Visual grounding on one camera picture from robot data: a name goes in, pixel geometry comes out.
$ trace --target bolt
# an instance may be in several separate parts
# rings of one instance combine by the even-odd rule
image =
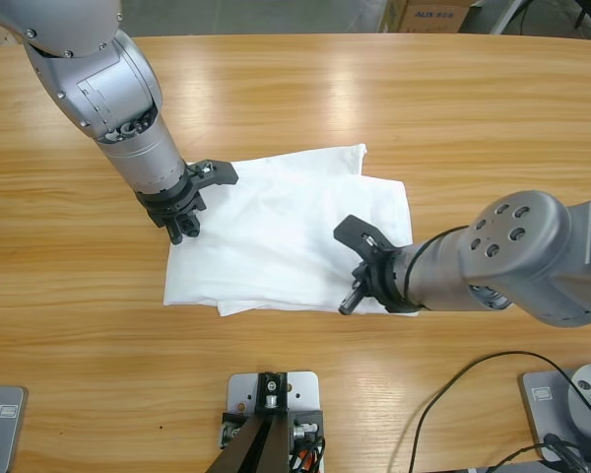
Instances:
[[[275,394],[269,395],[265,398],[266,409],[276,409],[278,407],[278,396]]]

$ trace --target white towel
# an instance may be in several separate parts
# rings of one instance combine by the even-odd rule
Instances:
[[[365,145],[234,163],[234,186],[202,190],[201,234],[172,245],[165,304],[336,311],[361,262],[333,239],[349,214],[412,241],[402,182],[358,175]],[[375,300],[356,312],[386,313]]]

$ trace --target black bracket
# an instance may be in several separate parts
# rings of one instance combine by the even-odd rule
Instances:
[[[333,237],[355,251],[363,262],[353,271],[353,290],[339,306],[343,315],[353,313],[363,298],[376,298],[388,312],[409,313],[417,308],[408,304],[396,288],[394,260],[402,251],[376,227],[349,215],[333,232]]]
[[[238,175],[231,163],[202,161],[187,165],[179,182],[157,194],[136,192],[136,197],[147,209],[149,217],[158,227],[166,227],[173,244],[181,243],[183,236],[197,237],[200,224],[196,213],[206,210],[199,191],[209,185],[236,184]]]

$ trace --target gray floor tile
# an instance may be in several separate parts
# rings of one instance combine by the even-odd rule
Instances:
[[[217,0],[215,34],[373,33],[385,0]]]
[[[211,34],[218,0],[122,0],[130,36]]]

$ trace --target label sticker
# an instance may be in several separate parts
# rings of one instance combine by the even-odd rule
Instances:
[[[552,390],[548,387],[534,387],[532,388],[532,395],[535,401],[551,401],[554,399],[552,397]]]
[[[18,409],[20,408],[17,404],[0,404],[0,418],[13,419],[18,415]]]

